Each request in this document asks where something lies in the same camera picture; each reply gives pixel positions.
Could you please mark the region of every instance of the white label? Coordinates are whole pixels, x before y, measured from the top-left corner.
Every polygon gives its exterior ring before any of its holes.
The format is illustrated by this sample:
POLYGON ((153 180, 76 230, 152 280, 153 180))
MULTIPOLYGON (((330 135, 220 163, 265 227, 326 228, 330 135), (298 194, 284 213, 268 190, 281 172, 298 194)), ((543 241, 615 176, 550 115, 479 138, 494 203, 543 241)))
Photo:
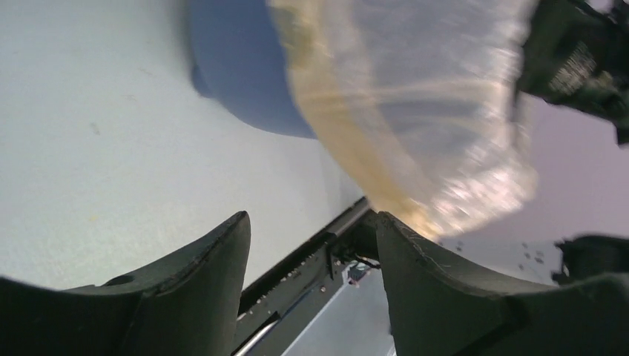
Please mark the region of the white label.
POLYGON ((596 61, 587 45, 579 42, 567 62, 549 83, 549 88, 563 95, 572 95, 592 75, 596 61))

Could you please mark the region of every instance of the white table surface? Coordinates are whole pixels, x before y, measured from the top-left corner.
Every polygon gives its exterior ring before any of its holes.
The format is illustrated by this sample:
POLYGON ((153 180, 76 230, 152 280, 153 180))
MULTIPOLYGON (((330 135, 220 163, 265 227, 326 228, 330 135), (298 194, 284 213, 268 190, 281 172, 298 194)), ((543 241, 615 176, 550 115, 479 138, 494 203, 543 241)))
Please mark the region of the white table surface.
POLYGON ((362 195, 197 95, 185 0, 0 1, 0 274, 100 284, 239 210, 245 285, 362 195))

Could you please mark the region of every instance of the black metal rail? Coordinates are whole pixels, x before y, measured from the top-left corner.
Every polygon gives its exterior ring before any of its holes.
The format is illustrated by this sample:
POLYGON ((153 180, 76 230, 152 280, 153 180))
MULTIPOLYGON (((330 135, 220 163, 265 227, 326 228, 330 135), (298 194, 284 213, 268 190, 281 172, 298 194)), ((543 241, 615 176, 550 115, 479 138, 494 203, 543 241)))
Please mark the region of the black metal rail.
POLYGON ((232 355, 281 355, 343 285, 357 240, 372 240, 361 199, 251 284, 240 298, 232 355))

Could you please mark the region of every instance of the blue bowl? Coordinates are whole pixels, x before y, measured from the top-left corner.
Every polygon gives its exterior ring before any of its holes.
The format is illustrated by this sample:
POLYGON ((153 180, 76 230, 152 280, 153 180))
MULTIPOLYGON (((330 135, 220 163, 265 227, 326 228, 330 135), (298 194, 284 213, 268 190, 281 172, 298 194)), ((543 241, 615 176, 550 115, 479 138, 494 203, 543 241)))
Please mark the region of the blue bowl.
POLYGON ((295 107, 264 0, 191 0, 197 91, 264 131, 314 137, 295 107))

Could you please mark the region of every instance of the plastic wrap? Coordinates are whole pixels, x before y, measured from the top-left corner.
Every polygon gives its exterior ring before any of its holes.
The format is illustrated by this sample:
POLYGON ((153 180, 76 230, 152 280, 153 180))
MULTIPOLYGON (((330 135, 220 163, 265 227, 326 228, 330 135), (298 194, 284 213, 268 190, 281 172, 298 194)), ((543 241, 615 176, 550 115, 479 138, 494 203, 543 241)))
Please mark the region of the plastic wrap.
POLYGON ((365 192, 435 240, 534 195, 521 44, 537 0, 268 0, 295 103, 365 192))

